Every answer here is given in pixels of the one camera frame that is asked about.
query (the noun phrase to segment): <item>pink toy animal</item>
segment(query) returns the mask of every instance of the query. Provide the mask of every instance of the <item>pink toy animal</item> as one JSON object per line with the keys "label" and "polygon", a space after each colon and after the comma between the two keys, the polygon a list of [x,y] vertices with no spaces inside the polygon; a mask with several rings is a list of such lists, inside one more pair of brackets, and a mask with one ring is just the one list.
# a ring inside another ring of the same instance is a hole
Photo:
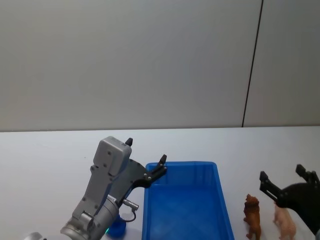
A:
{"label": "pink toy animal", "polygon": [[274,204],[274,220],[275,224],[278,223],[280,228],[281,236],[279,237],[280,240],[285,239],[289,236],[289,240],[294,240],[294,236],[296,235],[296,225],[286,208],[280,208],[276,204]]}

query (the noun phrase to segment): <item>toy pig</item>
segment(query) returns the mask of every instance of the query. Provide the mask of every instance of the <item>toy pig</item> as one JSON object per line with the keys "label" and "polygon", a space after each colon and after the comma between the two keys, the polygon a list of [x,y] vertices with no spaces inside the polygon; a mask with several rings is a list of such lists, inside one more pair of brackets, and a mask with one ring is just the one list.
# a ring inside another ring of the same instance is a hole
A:
{"label": "toy pig", "polygon": [[253,237],[255,234],[255,240],[260,240],[261,227],[260,227],[260,208],[259,201],[256,197],[248,194],[244,203],[244,214],[243,219],[249,225],[249,233],[246,235],[248,239]]}
{"label": "toy pig", "polygon": [[292,220],[288,210],[286,208],[280,208],[274,203],[274,220],[275,224],[278,223],[280,228],[281,236],[279,237],[280,240],[285,239],[289,236],[289,240],[293,240],[294,236],[296,235],[296,225]]}

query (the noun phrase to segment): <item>brown toy animal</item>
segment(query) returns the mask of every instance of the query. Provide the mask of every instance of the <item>brown toy animal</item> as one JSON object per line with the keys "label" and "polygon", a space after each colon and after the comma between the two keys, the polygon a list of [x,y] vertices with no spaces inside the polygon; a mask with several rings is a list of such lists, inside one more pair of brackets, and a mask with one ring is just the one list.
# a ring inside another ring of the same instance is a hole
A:
{"label": "brown toy animal", "polygon": [[255,234],[255,240],[260,240],[261,227],[260,227],[260,214],[259,214],[259,201],[256,197],[248,194],[244,203],[245,218],[243,221],[249,225],[249,233],[246,235],[248,239],[251,239]]}
{"label": "brown toy animal", "polygon": [[275,224],[278,223],[278,226],[280,228],[280,237],[279,239],[285,239],[287,236],[289,236],[289,240],[293,240],[294,236],[296,235],[296,225],[294,221],[292,221],[292,218],[286,208],[280,208],[274,203],[274,220],[273,222]]}

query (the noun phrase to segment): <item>cable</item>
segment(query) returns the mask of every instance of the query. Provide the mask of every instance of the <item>cable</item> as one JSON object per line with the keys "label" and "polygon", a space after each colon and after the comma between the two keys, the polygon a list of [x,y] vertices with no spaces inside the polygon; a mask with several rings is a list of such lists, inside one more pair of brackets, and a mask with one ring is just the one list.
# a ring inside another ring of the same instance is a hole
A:
{"label": "cable", "polygon": [[131,222],[133,222],[134,220],[136,220],[136,218],[137,218],[136,212],[135,212],[134,210],[132,210],[132,212],[133,212],[133,215],[134,215],[133,219],[131,219],[131,220],[124,220],[123,218],[121,218],[122,221],[125,222],[125,223],[131,223]]}

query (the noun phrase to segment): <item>white table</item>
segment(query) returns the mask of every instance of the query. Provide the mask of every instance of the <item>white table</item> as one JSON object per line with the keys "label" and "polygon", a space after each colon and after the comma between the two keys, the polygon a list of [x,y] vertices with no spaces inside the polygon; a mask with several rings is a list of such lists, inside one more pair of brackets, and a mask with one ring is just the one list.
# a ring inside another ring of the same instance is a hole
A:
{"label": "white table", "polygon": [[[260,201],[261,239],[279,237],[272,222],[273,201],[259,191],[261,170],[280,188],[302,182],[295,173],[299,163],[320,173],[320,127],[0,133],[0,239],[20,240],[33,231],[59,233],[85,192],[98,143],[107,136],[122,141],[132,137],[131,157],[142,165],[158,161],[162,154],[168,161],[215,162],[236,240],[246,239],[247,193]],[[129,199],[140,208],[124,239],[140,240],[144,190],[135,189]],[[130,218],[129,213],[123,206],[121,214]],[[296,239],[313,240],[299,216],[291,215]]]}

